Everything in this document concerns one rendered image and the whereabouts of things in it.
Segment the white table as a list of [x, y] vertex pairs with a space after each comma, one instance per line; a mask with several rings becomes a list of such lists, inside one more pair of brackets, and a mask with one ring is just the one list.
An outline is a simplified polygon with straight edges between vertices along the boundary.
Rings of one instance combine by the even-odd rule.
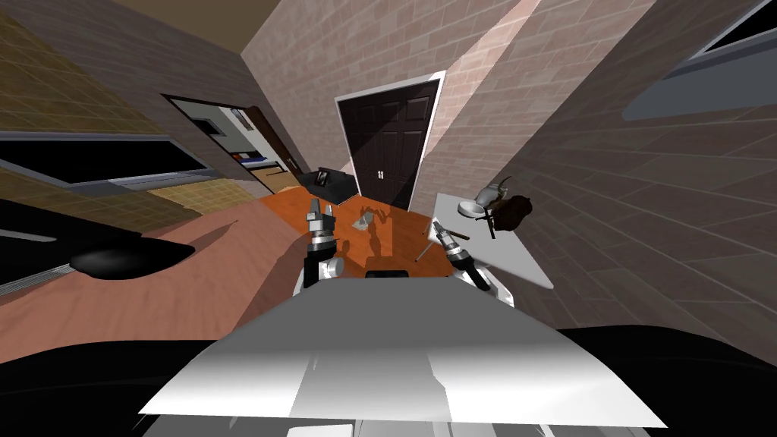
[[541, 288], [553, 289], [550, 279], [515, 232], [492, 230], [486, 219], [477, 220], [462, 215], [458, 211], [458, 206], [463, 201], [464, 198], [459, 196], [436, 194], [433, 221], [441, 224], [452, 234], [466, 236], [466, 240], [458, 237], [454, 239], [474, 259]]

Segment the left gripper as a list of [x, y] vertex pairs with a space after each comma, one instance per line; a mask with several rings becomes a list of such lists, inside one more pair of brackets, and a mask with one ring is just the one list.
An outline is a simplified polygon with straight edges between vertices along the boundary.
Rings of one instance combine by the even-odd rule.
[[335, 217], [331, 205], [327, 205], [324, 210], [324, 217], [321, 217], [319, 199], [312, 199], [310, 202], [310, 211], [308, 213], [308, 228], [311, 233], [312, 243], [328, 243], [334, 240]]

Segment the brown open door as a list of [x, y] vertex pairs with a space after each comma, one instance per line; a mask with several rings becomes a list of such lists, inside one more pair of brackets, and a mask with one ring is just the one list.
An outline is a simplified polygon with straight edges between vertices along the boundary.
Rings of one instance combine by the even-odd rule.
[[256, 106], [246, 108], [245, 113], [256, 129], [263, 135], [269, 147], [278, 156], [277, 161], [282, 164], [295, 177], [303, 174], [288, 148], [283, 144], [281, 137], [275, 132], [266, 117]]

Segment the dark panelled double door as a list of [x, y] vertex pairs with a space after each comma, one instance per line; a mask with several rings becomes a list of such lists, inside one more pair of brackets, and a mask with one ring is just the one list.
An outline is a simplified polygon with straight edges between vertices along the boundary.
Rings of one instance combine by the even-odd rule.
[[338, 102], [360, 195], [409, 210], [439, 81]]

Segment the black glossy furniture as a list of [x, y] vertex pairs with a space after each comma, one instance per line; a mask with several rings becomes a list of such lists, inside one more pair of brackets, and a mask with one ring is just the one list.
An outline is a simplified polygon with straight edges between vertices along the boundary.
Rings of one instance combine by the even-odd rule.
[[101, 280], [141, 278], [195, 251], [188, 244], [0, 199], [0, 285], [62, 265]]

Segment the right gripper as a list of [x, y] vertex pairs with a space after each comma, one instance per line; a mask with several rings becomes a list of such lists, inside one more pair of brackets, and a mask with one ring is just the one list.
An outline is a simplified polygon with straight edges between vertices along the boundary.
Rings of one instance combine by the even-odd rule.
[[430, 234], [435, 236], [435, 239], [439, 239], [440, 244], [443, 246], [446, 256], [448, 258], [461, 258], [463, 249], [460, 244], [454, 239], [449, 231], [439, 224], [438, 221], [432, 221], [430, 225]]

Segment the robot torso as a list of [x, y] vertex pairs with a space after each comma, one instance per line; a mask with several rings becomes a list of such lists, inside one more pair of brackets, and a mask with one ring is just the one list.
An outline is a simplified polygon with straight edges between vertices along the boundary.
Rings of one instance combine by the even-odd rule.
[[208, 346], [142, 413], [143, 437], [665, 425], [591, 353], [455, 277], [322, 280]]

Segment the dark window with grey frame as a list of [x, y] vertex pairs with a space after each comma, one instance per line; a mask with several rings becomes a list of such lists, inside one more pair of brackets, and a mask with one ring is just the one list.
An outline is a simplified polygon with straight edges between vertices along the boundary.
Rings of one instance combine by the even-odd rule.
[[777, 105], [777, 0], [758, 0], [633, 102], [626, 121]]
[[167, 138], [31, 136], [0, 140], [0, 164], [66, 186], [160, 175], [215, 175]]

